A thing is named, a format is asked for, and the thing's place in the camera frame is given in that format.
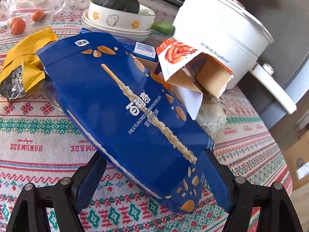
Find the white electric cooking pot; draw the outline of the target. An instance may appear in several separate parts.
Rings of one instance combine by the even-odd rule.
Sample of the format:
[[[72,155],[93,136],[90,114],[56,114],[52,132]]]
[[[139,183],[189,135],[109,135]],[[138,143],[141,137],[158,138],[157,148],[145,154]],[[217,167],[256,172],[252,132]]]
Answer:
[[[257,60],[274,42],[270,32],[234,0],[185,0],[174,19],[174,37],[212,55],[232,70],[228,90],[250,72],[288,114],[296,104]]]

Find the dark green pumpkin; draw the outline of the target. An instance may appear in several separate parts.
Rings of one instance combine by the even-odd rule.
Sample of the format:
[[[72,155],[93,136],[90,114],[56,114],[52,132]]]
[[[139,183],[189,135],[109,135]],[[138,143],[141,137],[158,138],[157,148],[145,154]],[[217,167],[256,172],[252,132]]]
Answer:
[[[138,14],[140,9],[138,0],[92,0],[92,2],[101,7],[134,14]]]

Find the clear plastic bag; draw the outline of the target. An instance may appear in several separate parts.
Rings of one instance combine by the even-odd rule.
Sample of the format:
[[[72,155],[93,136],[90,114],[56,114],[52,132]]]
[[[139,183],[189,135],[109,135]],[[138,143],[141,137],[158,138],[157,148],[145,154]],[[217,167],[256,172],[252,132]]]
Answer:
[[[66,2],[67,0],[1,0],[1,29],[5,29],[13,37],[28,36],[49,26],[53,16],[64,9]],[[43,10],[46,16],[44,20],[34,22],[31,15],[38,9]],[[19,19],[26,23],[25,31],[21,35],[13,35],[11,26]]]

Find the white floral bowl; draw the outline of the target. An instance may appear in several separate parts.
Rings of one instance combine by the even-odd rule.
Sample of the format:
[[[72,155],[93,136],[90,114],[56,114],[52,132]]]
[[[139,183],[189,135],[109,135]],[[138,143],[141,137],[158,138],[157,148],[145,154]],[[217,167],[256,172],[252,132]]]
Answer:
[[[90,21],[114,29],[120,30],[150,30],[155,21],[155,12],[150,8],[139,5],[138,14],[108,9],[90,2],[87,17]]]

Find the grey refrigerator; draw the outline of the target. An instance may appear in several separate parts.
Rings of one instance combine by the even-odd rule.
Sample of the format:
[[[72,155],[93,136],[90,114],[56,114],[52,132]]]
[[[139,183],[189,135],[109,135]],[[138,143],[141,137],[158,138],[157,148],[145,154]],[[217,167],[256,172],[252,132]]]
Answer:
[[[297,103],[308,91],[308,0],[240,0],[274,38],[258,62]]]

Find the red white torn carton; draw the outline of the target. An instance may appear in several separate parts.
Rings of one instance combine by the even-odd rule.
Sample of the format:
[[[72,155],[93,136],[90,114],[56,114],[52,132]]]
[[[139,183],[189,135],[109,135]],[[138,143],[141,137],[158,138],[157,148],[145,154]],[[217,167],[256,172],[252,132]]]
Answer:
[[[212,55],[175,38],[163,41],[156,53],[164,80],[192,120],[197,118],[203,95],[220,98],[234,77],[234,72]]]

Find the blue biscuit box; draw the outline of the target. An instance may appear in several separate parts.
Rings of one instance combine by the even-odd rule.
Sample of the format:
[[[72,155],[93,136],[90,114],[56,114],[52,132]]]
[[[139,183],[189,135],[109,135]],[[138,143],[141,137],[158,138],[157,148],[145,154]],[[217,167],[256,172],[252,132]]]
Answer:
[[[128,179],[173,212],[192,213],[214,142],[113,36],[89,32],[37,51],[55,100]]]

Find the orange tangerine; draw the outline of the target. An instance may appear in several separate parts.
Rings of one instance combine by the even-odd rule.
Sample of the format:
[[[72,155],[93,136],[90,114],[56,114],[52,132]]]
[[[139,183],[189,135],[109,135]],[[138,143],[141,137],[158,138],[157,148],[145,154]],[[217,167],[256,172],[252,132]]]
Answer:
[[[45,12],[43,10],[38,9],[32,13],[31,19],[34,22],[40,22],[45,19],[45,16],[46,16]]]
[[[24,33],[25,28],[26,23],[22,19],[16,20],[11,26],[11,33],[13,35],[21,35]]]

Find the yellow foil snack wrapper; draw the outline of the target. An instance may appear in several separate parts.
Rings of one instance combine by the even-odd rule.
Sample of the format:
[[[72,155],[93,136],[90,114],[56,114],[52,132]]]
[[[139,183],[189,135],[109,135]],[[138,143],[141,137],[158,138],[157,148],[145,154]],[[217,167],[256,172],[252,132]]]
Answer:
[[[45,79],[45,72],[36,52],[57,39],[47,26],[28,35],[10,49],[1,71],[2,97],[12,101],[38,90]]]

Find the patterned tablecloth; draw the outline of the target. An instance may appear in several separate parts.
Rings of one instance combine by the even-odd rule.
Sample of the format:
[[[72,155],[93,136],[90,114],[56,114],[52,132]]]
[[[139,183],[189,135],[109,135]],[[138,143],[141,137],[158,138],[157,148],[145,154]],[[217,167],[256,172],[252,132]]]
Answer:
[[[254,184],[280,182],[291,193],[283,154],[243,92],[237,87],[227,90],[222,101],[227,122],[215,136],[217,159]],[[94,152],[43,90],[14,102],[1,98],[1,231],[25,184],[53,185],[86,164]],[[175,214],[112,165],[107,165],[89,207],[80,213],[86,231],[221,231],[226,219],[208,188],[193,214]]]

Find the lower cardboard box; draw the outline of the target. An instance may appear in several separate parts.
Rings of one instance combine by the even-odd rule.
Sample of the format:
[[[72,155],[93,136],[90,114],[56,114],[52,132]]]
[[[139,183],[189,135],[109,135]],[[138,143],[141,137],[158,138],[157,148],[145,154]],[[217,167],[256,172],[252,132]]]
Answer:
[[[308,131],[284,153],[292,177],[293,190],[308,183]]]

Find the green vegetable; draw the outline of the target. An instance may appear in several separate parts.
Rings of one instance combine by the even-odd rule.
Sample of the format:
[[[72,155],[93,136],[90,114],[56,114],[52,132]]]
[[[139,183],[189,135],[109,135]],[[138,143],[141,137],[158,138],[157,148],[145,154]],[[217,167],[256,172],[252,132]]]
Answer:
[[[166,36],[172,36],[175,31],[175,27],[172,23],[166,23],[161,21],[154,21],[150,28]]]

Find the white paper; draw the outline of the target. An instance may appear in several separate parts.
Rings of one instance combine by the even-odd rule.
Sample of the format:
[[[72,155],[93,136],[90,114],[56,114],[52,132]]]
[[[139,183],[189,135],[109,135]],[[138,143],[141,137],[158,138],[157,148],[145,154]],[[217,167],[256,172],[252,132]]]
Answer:
[[[204,95],[196,121],[214,139],[227,122],[222,104],[214,97]]]

